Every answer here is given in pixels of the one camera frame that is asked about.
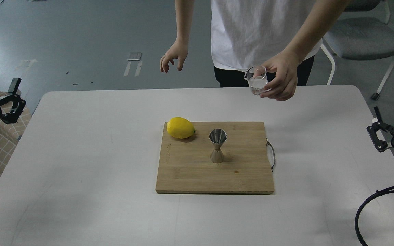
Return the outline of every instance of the chair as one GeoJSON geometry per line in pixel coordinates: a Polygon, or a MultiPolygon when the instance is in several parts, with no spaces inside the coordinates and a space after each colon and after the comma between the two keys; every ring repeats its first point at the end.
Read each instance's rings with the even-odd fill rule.
{"type": "Polygon", "coordinates": [[[332,64],[328,85],[332,82],[335,72],[335,60],[330,49],[342,59],[348,60],[375,60],[392,57],[392,61],[382,79],[377,92],[372,100],[378,100],[380,92],[394,68],[394,31],[388,26],[390,9],[387,0],[353,0],[344,11],[370,11],[383,1],[385,4],[386,18],[382,22],[373,17],[358,17],[340,19],[324,35],[321,48],[332,64]]]}

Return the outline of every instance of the wrist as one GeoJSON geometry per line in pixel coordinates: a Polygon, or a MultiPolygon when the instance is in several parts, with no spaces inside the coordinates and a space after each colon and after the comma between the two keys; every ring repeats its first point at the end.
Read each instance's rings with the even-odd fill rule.
{"type": "Polygon", "coordinates": [[[287,46],[285,49],[283,49],[283,51],[281,51],[280,53],[290,57],[291,59],[293,59],[293,61],[295,61],[297,63],[297,65],[299,65],[300,63],[302,63],[302,61],[305,59],[305,57],[308,55],[308,53],[303,54],[303,52],[291,48],[289,46],[287,46]]]}
{"type": "Polygon", "coordinates": [[[177,38],[175,39],[175,42],[177,44],[180,44],[180,45],[188,46],[188,44],[189,44],[189,37],[183,37],[183,36],[178,35],[177,38]]]}

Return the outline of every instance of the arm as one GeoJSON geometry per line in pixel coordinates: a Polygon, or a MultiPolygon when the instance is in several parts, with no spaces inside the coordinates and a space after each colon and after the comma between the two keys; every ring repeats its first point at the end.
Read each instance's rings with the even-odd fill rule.
{"type": "Polygon", "coordinates": [[[332,27],[351,0],[317,0],[302,27],[283,51],[262,65],[276,77],[264,88],[271,89],[260,97],[286,101],[297,86],[297,66],[332,27]]]}
{"type": "Polygon", "coordinates": [[[194,9],[194,0],[175,0],[175,18],[177,37],[174,44],[165,52],[160,61],[161,73],[168,73],[168,63],[174,65],[173,59],[178,59],[177,70],[181,71],[183,62],[188,56],[189,33],[194,9]]]}

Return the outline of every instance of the glass measuring cup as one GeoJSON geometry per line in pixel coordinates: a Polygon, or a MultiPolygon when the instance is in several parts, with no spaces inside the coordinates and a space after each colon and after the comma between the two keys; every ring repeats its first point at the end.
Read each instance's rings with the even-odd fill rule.
{"type": "Polygon", "coordinates": [[[247,70],[244,79],[249,83],[252,93],[259,95],[265,91],[264,86],[268,83],[267,69],[261,65],[255,65],[247,70]]]}

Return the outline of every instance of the gray floor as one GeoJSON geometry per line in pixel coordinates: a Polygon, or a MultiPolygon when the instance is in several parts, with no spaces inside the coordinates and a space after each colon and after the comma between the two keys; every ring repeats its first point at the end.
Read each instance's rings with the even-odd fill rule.
{"type": "MultiPolygon", "coordinates": [[[[394,0],[390,7],[394,30],[394,0]]],[[[383,18],[383,4],[342,18],[360,15],[383,18]]],[[[33,112],[49,91],[218,87],[210,21],[210,1],[197,1],[184,69],[161,74],[159,59],[175,39],[173,0],[7,0],[0,5],[0,90],[7,90],[12,78],[22,78],[20,90],[33,112]],[[131,62],[125,76],[130,52],[143,53],[138,76],[138,62],[131,62]]],[[[380,99],[369,99],[389,62],[337,58],[333,84],[358,87],[372,112],[379,106],[383,120],[394,125],[394,71],[380,99]]],[[[308,84],[326,84],[330,69],[319,51],[308,84]]]]}

